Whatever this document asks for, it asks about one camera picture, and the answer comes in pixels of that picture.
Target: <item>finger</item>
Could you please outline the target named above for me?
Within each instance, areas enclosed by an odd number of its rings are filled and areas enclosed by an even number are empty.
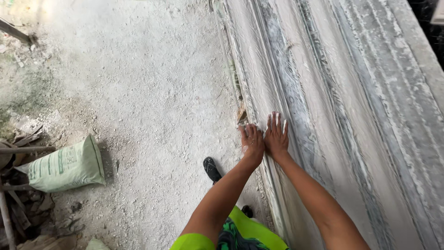
[[[267,129],[265,130],[265,134],[269,134],[271,132],[271,114],[267,116]]]
[[[264,141],[264,134],[262,132],[262,130],[258,129],[258,141]]]
[[[276,129],[276,112],[273,111],[273,119],[271,121],[271,131],[273,132]]]
[[[253,129],[253,136],[256,137],[257,133],[258,133],[258,128],[256,127],[256,124],[252,124],[251,128]]]
[[[239,125],[238,130],[241,132],[242,140],[246,140],[247,139],[247,134],[245,132],[244,126]]]
[[[280,113],[276,114],[276,120],[277,120],[277,122],[276,122],[276,126],[277,126],[276,131],[277,131],[277,134],[280,135],[280,134],[282,134],[281,114]]]
[[[252,128],[250,123],[247,124],[247,134],[248,134],[248,137],[252,137],[253,136],[253,128]]]
[[[288,122],[284,120],[284,138],[288,137]]]

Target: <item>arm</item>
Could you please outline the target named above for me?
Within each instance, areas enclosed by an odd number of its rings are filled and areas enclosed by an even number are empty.
[[[269,116],[265,133],[267,152],[281,166],[312,216],[329,250],[369,250],[353,221],[338,202],[288,154],[288,123],[281,129],[279,114]]]
[[[220,179],[205,195],[191,215],[181,235],[198,233],[207,236],[215,246],[219,231],[241,195],[248,178],[262,162],[264,141],[262,131],[256,125],[248,124],[242,135],[242,150],[246,149],[239,163]]]

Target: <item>dusty floor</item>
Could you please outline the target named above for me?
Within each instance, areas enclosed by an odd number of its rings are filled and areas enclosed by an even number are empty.
[[[212,182],[240,159],[235,106],[207,0],[16,0],[0,16],[40,44],[0,38],[0,125],[39,118],[56,146],[95,134],[107,185],[53,195],[57,221],[80,219],[111,249],[168,249]],[[13,56],[24,62],[21,68]],[[264,221],[253,175],[239,205]],[[80,211],[70,206],[81,202]]]

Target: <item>forearm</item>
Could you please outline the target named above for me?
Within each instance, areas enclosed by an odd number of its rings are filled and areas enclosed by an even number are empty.
[[[182,234],[199,233],[217,245],[218,233],[236,205],[237,200],[257,163],[243,158],[230,172],[220,179],[205,195],[194,210]]]
[[[277,163],[290,179],[304,206],[316,223],[328,224],[330,219],[344,214],[338,202],[311,176],[309,176],[286,152],[276,158]]]
[[[276,161],[295,187],[328,249],[368,249],[353,221],[339,203],[298,166],[287,152],[276,157]]]

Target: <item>clothing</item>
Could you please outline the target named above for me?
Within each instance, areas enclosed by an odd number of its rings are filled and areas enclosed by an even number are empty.
[[[170,250],[213,250],[213,242],[202,234],[180,236]],[[285,242],[264,225],[235,206],[219,233],[218,250],[287,250]]]

